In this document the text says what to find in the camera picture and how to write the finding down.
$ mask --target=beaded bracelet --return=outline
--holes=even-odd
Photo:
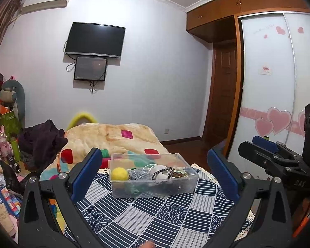
[[[162,169],[162,170],[158,170],[157,172],[154,172],[153,175],[152,175],[152,180],[155,180],[155,177],[159,174],[159,173],[162,173],[162,172],[165,172],[165,171],[169,171],[169,176],[168,176],[168,179],[170,179],[172,177],[172,174],[174,172],[174,168],[173,167],[167,167],[165,169]]]

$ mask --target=stuffed animal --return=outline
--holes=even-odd
[[[25,111],[25,94],[22,85],[16,80],[7,80],[2,85],[0,100],[4,106],[12,106],[17,120],[22,120]]]
[[[0,128],[0,155],[2,155],[5,160],[12,156],[12,147],[7,142],[4,126]]]

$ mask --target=small monitor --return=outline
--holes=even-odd
[[[74,80],[104,81],[106,69],[106,58],[78,56]]]

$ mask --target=blue striped bedspread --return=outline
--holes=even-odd
[[[194,193],[164,198],[115,199],[108,174],[97,174],[78,209],[110,248],[200,248],[223,223],[234,203],[203,171]],[[252,222],[245,221],[241,231]],[[68,227],[64,235],[73,239]]]

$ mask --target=dark clothing pile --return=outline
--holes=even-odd
[[[21,129],[18,134],[21,159],[29,170],[39,173],[54,161],[67,142],[64,130],[58,130],[51,120]]]

